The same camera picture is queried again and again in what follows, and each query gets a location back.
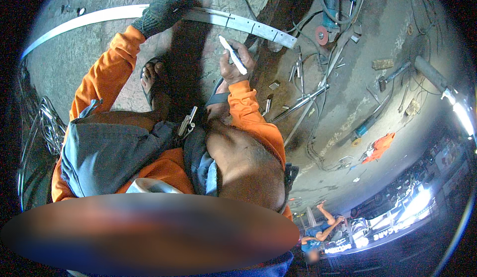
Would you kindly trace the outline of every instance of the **wooden block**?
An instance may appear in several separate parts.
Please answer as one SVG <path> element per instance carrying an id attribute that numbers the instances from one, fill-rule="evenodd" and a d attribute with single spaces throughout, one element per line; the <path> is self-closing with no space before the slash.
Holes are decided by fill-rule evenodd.
<path id="1" fill-rule="evenodd" d="M 406 114 L 410 116 L 416 115 L 420 109 L 419 102 L 413 98 L 411 103 L 409 103 L 409 106 L 406 108 Z"/>
<path id="2" fill-rule="evenodd" d="M 393 62 L 392 59 L 374 60 L 373 61 L 373 68 L 375 70 L 391 68 L 391 67 L 394 67 L 394 62 Z"/>

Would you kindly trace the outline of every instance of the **metal clip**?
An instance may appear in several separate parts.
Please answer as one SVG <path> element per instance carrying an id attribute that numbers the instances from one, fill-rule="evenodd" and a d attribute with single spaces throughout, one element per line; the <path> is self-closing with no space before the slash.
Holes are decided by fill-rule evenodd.
<path id="1" fill-rule="evenodd" d="M 186 132 L 186 129 L 189 125 L 192 127 L 192 129 L 190 129 L 190 131 L 192 131 L 194 129 L 195 124 L 192 123 L 192 120 L 194 119 L 196 111 L 197 111 L 197 106 L 194 106 L 194 108 L 192 109 L 192 112 L 190 114 L 186 115 L 186 117 L 182 121 L 182 123 L 179 127 L 179 130 L 177 131 L 177 135 L 179 137 L 182 137 L 184 135 L 184 133 Z"/>

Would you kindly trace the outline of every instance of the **stainless steel strip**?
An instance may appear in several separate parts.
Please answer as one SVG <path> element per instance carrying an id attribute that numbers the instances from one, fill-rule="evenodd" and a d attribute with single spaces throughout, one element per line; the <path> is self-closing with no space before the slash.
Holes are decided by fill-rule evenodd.
<path id="1" fill-rule="evenodd" d="M 56 28 L 48 31 L 43 36 L 39 37 L 35 42 L 33 42 L 21 55 L 23 59 L 29 52 L 35 49 L 37 46 L 43 42 L 50 40 L 51 38 L 73 30 L 88 24 L 95 24 L 104 21 L 118 20 L 118 19 L 127 19 L 127 18 L 138 18 L 142 16 L 143 10 L 149 7 L 149 4 L 138 4 L 138 5 L 128 5 L 128 6 L 119 6 L 108 9 L 103 9 L 95 12 L 91 12 L 80 17 L 74 18 L 64 24 L 57 26 Z M 244 31 L 249 34 L 254 34 L 256 36 L 265 38 L 270 41 L 279 43 L 285 47 L 292 48 L 295 45 L 296 38 L 283 33 L 273 27 L 267 26 L 262 23 L 255 22 L 251 19 L 247 19 L 238 15 L 230 14 L 227 12 L 217 11 L 213 9 L 193 7 L 186 16 L 186 20 L 197 21 L 209 24 L 215 24 L 223 26 L 230 29 L 235 29 L 239 31 Z"/>
<path id="2" fill-rule="evenodd" d="M 88 24 L 95 24 L 104 21 L 125 19 L 125 18 L 138 18 L 142 15 L 143 10 L 149 7 L 149 4 L 120 6 L 114 8 L 103 9 L 95 12 L 91 12 L 80 17 L 74 18 L 66 23 L 63 23 L 56 28 L 49 30 L 43 36 L 39 37 L 32 43 L 21 55 L 23 59 L 34 48 L 42 44 L 43 42 L 50 40 L 51 38 L 60 35 L 61 33 L 73 30 Z"/>

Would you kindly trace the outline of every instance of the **grinding disc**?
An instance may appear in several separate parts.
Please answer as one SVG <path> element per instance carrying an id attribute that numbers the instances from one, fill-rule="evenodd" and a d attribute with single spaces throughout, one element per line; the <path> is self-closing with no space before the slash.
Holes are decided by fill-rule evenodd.
<path id="1" fill-rule="evenodd" d="M 357 138 L 351 143 L 351 146 L 356 147 L 360 143 L 361 143 L 361 138 Z"/>
<path id="2" fill-rule="evenodd" d="M 319 38 L 320 33 L 323 33 L 323 38 L 321 39 Z M 325 27 L 319 26 L 316 28 L 315 38 L 320 45 L 325 45 L 326 43 L 328 43 L 328 31 L 325 29 Z"/>

